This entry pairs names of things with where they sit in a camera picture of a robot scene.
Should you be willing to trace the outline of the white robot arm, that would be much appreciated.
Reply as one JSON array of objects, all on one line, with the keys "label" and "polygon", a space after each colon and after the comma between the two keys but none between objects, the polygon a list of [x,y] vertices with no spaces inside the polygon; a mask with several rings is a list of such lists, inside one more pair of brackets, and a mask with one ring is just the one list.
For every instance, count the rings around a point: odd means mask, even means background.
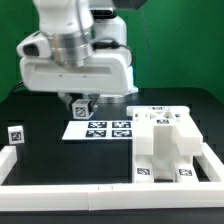
[{"label": "white robot arm", "polygon": [[147,0],[32,1],[39,30],[17,46],[27,89],[55,92],[66,103],[73,93],[127,96],[138,91],[126,23],[114,11],[137,10]]}]

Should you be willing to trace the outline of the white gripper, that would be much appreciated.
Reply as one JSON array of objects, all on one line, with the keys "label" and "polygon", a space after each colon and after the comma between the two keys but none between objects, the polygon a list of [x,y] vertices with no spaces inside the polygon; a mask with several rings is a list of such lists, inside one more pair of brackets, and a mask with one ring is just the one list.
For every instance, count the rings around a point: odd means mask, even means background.
[{"label": "white gripper", "polygon": [[51,59],[24,57],[20,69],[25,86],[31,91],[59,92],[58,97],[71,110],[69,93],[90,93],[93,112],[99,94],[127,95],[133,89],[130,54],[126,51],[97,51],[81,67],[63,68]]}]

